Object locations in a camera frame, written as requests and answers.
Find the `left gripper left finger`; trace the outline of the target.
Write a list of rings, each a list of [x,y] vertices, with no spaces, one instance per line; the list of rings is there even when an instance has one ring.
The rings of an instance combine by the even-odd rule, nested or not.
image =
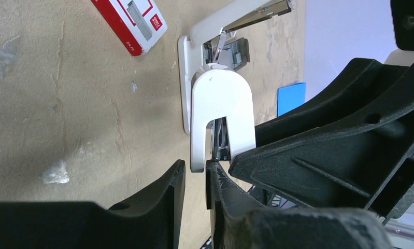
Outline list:
[[[185,162],[109,209],[94,202],[0,202],[0,248],[177,248]]]

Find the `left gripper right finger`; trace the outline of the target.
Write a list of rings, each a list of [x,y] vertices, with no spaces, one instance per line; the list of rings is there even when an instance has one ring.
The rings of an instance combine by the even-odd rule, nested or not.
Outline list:
[[[369,211],[351,208],[274,209],[239,187],[220,163],[206,164],[213,248],[391,248]]]

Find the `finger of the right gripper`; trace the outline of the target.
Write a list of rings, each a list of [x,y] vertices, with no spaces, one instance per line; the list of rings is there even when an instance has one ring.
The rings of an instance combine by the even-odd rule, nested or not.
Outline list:
[[[257,147],[338,121],[388,90],[408,70],[375,59],[354,58],[303,105],[255,127]]]
[[[363,108],[256,146],[229,173],[302,206],[400,217],[414,202],[414,64]]]

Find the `white stapler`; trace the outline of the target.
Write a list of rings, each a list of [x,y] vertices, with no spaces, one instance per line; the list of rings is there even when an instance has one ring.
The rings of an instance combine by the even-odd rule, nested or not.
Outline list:
[[[253,99],[249,84],[234,69],[220,64],[224,45],[238,29],[291,11],[289,1],[232,1],[194,24],[178,40],[183,128],[190,136],[190,170],[206,164],[206,128],[211,129],[212,156],[232,161],[254,149]]]

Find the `red white staples box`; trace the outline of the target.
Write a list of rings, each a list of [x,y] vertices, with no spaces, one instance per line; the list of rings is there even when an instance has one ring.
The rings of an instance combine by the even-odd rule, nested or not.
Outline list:
[[[147,53],[167,31],[153,0],[92,0],[131,56]]]

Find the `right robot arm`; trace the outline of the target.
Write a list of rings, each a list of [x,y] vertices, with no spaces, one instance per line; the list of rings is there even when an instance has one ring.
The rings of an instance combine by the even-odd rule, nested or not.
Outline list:
[[[314,98],[255,129],[231,176],[314,208],[399,218],[414,203],[414,1],[391,1],[401,56],[352,59]]]

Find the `blue foam pad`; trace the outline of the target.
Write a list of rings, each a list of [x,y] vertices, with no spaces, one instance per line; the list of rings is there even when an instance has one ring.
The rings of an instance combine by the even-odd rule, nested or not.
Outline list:
[[[281,87],[277,91],[277,117],[301,106],[305,103],[305,82]]]

